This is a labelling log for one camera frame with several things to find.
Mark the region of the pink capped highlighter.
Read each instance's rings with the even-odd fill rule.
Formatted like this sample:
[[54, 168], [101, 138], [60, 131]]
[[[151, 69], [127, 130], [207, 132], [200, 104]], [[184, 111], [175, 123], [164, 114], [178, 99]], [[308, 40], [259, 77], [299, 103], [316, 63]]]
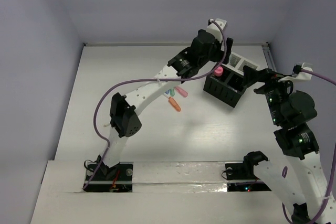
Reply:
[[214, 76], [215, 77], [221, 77], [223, 75], [224, 69], [223, 67], [218, 67], [214, 71]]

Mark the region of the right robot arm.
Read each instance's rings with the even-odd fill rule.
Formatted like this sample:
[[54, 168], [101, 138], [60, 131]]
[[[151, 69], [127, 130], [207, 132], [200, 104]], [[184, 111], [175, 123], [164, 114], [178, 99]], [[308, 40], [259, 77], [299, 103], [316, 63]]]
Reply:
[[271, 189], [281, 200], [289, 223], [335, 223], [335, 198], [332, 194], [335, 163], [332, 163], [330, 177], [326, 178], [318, 141], [307, 125], [317, 116], [315, 102], [309, 94], [293, 89], [294, 82], [309, 81], [313, 76], [331, 84], [335, 81], [313, 72], [307, 63], [296, 64], [291, 75], [249, 66], [244, 66], [243, 72], [245, 87], [263, 83], [254, 92], [266, 97], [272, 122], [280, 128], [274, 132], [275, 139], [301, 190], [295, 191], [286, 178], [286, 168], [282, 174], [277, 174], [272, 170], [270, 160], [261, 152], [256, 153], [255, 160], [244, 162], [241, 171], [248, 178], [257, 176]]

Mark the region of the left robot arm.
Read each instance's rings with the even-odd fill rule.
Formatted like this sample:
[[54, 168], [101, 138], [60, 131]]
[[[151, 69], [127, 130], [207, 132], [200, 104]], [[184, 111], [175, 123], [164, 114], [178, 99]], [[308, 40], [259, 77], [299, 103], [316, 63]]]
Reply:
[[212, 19], [206, 29], [198, 31], [191, 45], [169, 60], [155, 77], [141, 79], [139, 82], [142, 85], [127, 94], [116, 93], [112, 96], [110, 135], [102, 137], [107, 145], [97, 158], [98, 173], [102, 178], [115, 176], [125, 144], [140, 130], [142, 124], [139, 116], [148, 105], [169, 89], [205, 77], [198, 72], [208, 62], [215, 62], [217, 67], [223, 63], [233, 44], [232, 39], [225, 38], [225, 28], [224, 21]]

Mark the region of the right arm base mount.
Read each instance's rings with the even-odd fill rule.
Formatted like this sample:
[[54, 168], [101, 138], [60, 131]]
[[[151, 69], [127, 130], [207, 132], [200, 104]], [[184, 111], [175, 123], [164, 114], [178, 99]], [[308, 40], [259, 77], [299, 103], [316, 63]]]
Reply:
[[226, 163], [221, 173], [226, 181], [228, 192], [250, 193], [271, 191], [271, 189], [253, 174], [253, 169], [246, 167], [243, 162]]

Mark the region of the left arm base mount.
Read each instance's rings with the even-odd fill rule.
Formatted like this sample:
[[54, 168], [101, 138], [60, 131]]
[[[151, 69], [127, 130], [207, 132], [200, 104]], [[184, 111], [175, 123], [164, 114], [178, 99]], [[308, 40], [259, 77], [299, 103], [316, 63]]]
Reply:
[[130, 193], [132, 192], [133, 163], [119, 163], [113, 168], [104, 168], [102, 165], [95, 173], [91, 182], [90, 179], [95, 163], [86, 165], [86, 177], [84, 180], [84, 191], [89, 193]]

